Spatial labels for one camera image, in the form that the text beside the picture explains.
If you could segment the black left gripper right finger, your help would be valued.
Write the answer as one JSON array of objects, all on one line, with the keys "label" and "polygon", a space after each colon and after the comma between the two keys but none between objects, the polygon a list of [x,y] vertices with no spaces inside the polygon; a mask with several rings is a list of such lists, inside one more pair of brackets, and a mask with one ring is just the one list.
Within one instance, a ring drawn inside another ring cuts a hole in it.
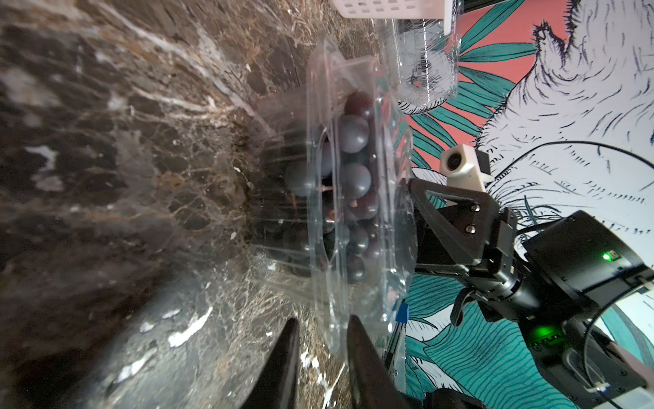
[{"label": "black left gripper right finger", "polygon": [[408,408],[356,315],[347,327],[347,364],[352,408]]}]

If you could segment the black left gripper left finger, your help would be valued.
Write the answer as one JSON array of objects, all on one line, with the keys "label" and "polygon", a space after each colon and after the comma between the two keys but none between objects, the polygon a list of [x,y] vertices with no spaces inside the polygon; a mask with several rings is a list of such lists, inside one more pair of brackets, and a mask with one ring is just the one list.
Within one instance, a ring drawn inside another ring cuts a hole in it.
[{"label": "black left gripper left finger", "polygon": [[296,407],[296,386],[300,364],[300,324],[286,321],[253,390],[242,408],[287,409]]}]

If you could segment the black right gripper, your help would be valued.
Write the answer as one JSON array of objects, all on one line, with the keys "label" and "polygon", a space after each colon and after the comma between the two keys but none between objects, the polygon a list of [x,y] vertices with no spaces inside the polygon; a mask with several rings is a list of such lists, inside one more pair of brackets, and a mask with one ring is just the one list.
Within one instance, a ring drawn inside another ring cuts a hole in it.
[{"label": "black right gripper", "polygon": [[488,322],[513,322],[539,306],[526,262],[514,250],[517,217],[500,211],[487,193],[413,179],[409,183],[417,217],[417,274],[455,279],[463,285],[451,320],[479,304]]}]

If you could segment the purple grape bunch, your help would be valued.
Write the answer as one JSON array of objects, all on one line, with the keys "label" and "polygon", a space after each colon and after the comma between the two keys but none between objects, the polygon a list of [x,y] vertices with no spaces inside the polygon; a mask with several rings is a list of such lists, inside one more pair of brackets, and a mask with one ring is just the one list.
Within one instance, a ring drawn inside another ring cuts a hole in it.
[{"label": "purple grape bunch", "polygon": [[376,182],[376,126],[371,96],[354,90],[341,98],[314,95],[308,120],[318,147],[318,170],[308,174],[320,199],[320,250],[327,258],[344,252],[347,280],[363,281],[375,272],[383,252],[379,237],[380,199]]}]

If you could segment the clear plastic clamshell container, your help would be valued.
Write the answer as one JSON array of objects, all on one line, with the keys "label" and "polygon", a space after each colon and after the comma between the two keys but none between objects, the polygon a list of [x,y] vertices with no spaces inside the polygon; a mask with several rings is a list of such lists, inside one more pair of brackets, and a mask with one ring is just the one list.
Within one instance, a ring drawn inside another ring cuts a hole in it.
[{"label": "clear plastic clamshell container", "polygon": [[252,198],[257,278],[306,303],[334,354],[357,316],[386,335],[417,264],[410,131],[373,56],[324,37],[303,86],[266,101]]}]

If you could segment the black grape bunch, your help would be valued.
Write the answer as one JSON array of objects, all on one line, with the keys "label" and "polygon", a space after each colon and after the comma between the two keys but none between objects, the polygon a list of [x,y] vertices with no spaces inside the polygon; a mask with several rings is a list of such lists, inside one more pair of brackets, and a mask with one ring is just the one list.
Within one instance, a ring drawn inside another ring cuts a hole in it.
[{"label": "black grape bunch", "polygon": [[262,142],[253,178],[253,243],[284,274],[312,277],[309,243],[309,194],[316,186],[308,174],[307,121],[291,119]]}]

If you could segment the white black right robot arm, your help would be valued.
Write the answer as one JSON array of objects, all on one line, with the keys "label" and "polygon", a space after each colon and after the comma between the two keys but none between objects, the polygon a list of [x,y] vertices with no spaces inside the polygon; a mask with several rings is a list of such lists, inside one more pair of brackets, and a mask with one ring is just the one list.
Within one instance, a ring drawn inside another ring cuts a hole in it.
[{"label": "white black right robot arm", "polygon": [[521,228],[516,213],[480,191],[421,179],[416,271],[462,285],[451,310],[461,325],[476,303],[485,320],[519,326],[541,376],[582,408],[650,408],[653,373],[597,327],[653,272],[584,211]]}]

